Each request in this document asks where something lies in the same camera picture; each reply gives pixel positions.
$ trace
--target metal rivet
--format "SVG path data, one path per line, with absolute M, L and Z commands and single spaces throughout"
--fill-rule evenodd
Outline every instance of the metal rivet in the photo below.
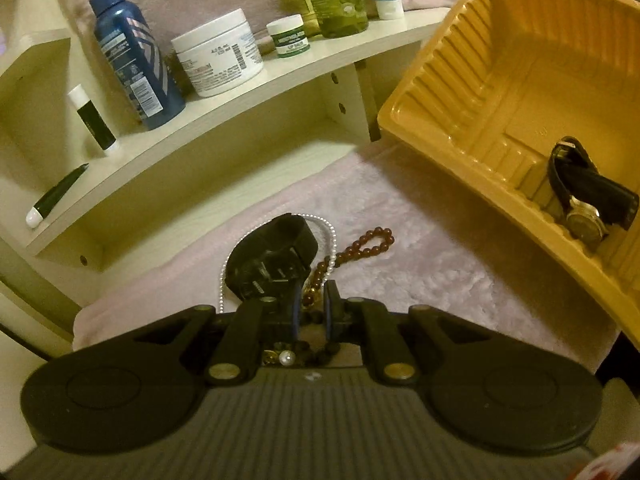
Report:
M 218 363 L 217 365 L 209 367 L 209 375 L 214 379 L 229 381 L 240 375 L 240 368 L 231 363 Z
M 391 363 L 385 366 L 385 375 L 399 381 L 411 379 L 415 375 L 415 368 L 407 363 Z
M 282 366 L 293 366 L 296 362 L 296 355 L 291 350 L 285 350 L 280 352 L 280 357 L 278 357 L 280 364 Z

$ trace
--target white pearl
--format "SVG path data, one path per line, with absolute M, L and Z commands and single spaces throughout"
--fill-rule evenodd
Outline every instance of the white pearl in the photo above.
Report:
M 296 362 L 296 355 L 291 350 L 283 350 L 278 356 L 278 361 L 282 366 L 293 366 Z

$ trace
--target shelf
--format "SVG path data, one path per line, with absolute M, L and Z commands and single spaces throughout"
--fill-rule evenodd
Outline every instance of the shelf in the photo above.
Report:
M 38 254 L 102 200 L 143 171 L 209 130 L 276 95 L 358 60 L 428 38 L 449 9 L 413 10 L 404 20 L 371 22 L 360 34 L 326 40 L 317 38 L 299 56 L 265 57 L 260 74 L 223 94 L 193 98 L 169 123 L 150 132 L 120 137 L 118 158 L 100 158 L 34 231 L 26 231 L 26 248 Z
M 100 294 L 131 276 L 161 265 L 247 207 L 260 202 L 347 155 L 367 141 L 325 119 L 311 128 L 282 136 L 252 160 L 250 168 L 224 182 L 190 194 L 173 212 L 155 218 L 104 255 Z M 101 218 L 108 221 L 108 212 Z
M 25 34 L 0 56 L 0 100 L 23 77 L 35 72 L 61 47 L 68 46 L 71 35 L 66 28 Z

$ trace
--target barcode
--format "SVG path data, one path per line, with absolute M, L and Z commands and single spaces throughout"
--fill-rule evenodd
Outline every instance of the barcode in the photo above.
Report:
M 244 62 L 244 57 L 242 57 L 242 53 L 240 52 L 240 47 L 238 47 L 238 44 L 236 43 L 232 49 L 234 50 L 234 54 L 236 54 L 238 65 L 240 65 L 240 68 L 244 70 L 246 68 L 246 63 Z
M 136 96 L 136 99 L 142 107 L 142 111 L 147 117 L 151 117 L 163 110 L 162 105 L 158 100 L 158 96 L 151 88 L 146 77 L 140 78 L 135 83 L 132 83 L 131 91 L 133 92 L 133 95 Z

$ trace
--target gray ribbed surface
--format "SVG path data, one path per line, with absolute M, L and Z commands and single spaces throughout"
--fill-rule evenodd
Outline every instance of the gray ribbed surface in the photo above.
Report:
M 263 368 L 251 384 L 211 390 L 180 430 L 108 457 L 40 446 L 10 480 L 420 479 L 565 480 L 585 449 L 543 458 L 496 456 L 444 431 L 417 395 L 363 368 Z

